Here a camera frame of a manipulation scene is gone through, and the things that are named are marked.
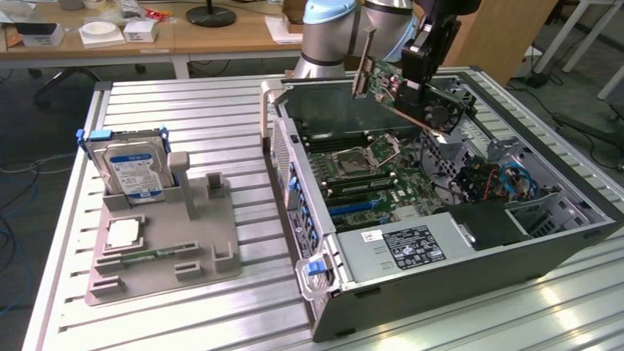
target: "motherboard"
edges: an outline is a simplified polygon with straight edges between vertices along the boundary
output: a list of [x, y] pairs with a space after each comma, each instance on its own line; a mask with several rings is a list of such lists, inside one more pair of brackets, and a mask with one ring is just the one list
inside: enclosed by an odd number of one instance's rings
[[413, 140], [395, 131], [309, 139], [308, 159], [337, 233], [429, 216], [444, 205], [419, 168]]

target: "white sticker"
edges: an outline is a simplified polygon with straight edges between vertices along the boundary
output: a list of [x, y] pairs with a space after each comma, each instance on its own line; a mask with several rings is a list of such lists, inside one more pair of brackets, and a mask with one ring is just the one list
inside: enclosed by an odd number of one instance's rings
[[383, 239], [383, 232], [381, 230], [371, 230], [369, 232], [361, 232], [361, 238], [364, 242], [368, 243], [369, 241], [381, 240]]
[[155, 163], [151, 154], [111, 157], [111, 164], [124, 193], [133, 198], [160, 194], [163, 185], [157, 173], [149, 168]]
[[168, 53], [169, 49], [143, 49], [140, 53]]

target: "blue pcie slot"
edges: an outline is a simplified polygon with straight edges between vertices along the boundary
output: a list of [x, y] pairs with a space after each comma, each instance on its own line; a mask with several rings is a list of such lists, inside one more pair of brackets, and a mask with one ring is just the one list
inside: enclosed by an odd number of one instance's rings
[[377, 207], [379, 200], [371, 200], [364, 203], [356, 203], [329, 209], [329, 216], [339, 216], [341, 214], [352, 214], [353, 212], [368, 211]]

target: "black object on desk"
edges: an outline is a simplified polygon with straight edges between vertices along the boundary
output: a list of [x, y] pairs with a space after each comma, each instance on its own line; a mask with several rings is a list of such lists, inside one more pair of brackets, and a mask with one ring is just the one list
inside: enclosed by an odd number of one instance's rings
[[197, 26], [224, 27], [236, 22], [236, 14], [224, 7], [213, 6], [212, 0], [205, 0], [205, 6], [187, 11], [187, 19]]

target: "hard drive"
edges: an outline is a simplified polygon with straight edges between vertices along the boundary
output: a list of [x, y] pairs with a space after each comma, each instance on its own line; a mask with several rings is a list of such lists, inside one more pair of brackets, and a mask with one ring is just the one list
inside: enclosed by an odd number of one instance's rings
[[163, 189], [176, 185], [167, 167], [167, 129], [139, 132], [79, 130], [77, 144], [100, 172], [108, 195], [125, 194], [131, 204], [164, 200]]

